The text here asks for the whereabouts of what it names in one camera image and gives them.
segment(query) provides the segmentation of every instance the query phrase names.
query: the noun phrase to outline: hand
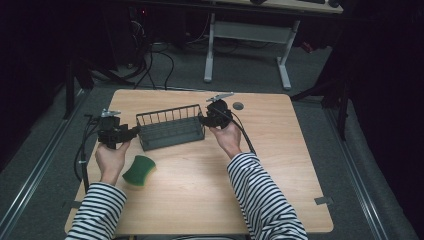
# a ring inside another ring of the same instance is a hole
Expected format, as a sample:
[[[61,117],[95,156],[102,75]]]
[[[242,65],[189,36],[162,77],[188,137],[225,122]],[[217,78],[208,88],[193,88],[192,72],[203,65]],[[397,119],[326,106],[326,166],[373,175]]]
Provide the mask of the hand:
[[[115,150],[108,148],[106,144],[99,143],[96,150],[96,161],[102,175],[100,182],[115,186],[122,168],[124,167],[125,153],[129,146],[129,141],[124,142]]]
[[[241,132],[234,123],[230,122],[224,129],[210,127],[209,130],[215,135],[219,146],[227,153],[228,157],[233,159],[235,155],[241,153]]]

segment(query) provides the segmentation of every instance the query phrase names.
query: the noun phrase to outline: green sponge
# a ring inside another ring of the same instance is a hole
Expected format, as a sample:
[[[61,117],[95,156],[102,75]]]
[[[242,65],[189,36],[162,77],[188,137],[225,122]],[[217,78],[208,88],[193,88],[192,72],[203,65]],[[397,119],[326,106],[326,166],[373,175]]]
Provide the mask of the green sponge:
[[[146,183],[147,175],[156,167],[152,159],[137,155],[131,167],[126,171],[122,177],[131,185],[144,186]]]

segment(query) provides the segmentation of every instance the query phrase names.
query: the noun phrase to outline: striped shirt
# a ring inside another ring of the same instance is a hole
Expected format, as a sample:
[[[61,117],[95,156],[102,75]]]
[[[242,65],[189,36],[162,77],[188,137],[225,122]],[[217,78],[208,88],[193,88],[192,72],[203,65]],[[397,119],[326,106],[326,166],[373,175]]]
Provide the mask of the striped shirt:
[[[308,239],[295,210],[255,154],[236,155],[227,170],[253,240]],[[121,190],[91,184],[66,239],[112,239],[125,201]]]

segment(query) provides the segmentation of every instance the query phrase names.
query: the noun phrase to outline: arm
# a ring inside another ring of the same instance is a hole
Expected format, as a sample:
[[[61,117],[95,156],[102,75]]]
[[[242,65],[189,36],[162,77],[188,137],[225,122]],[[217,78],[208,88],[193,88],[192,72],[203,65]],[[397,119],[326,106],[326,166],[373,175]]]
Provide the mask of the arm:
[[[227,170],[252,239],[307,239],[295,210],[256,155],[240,150],[240,130],[234,124],[210,130],[232,159]]]
[[[96,160],[101,179],[93,183],[75,215],[66,239],[112,239],[127,197],[115,187],[130,143],[117,150],[100,143]]]

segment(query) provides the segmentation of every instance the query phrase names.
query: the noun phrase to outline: black wire basket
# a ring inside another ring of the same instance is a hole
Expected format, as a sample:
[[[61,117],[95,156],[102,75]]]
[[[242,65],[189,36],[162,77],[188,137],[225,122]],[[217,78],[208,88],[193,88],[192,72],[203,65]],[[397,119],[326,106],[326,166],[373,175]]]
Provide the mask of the black wire basket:
[[[205,139],[200,105],[190,105],[136,115],[144,151]]]

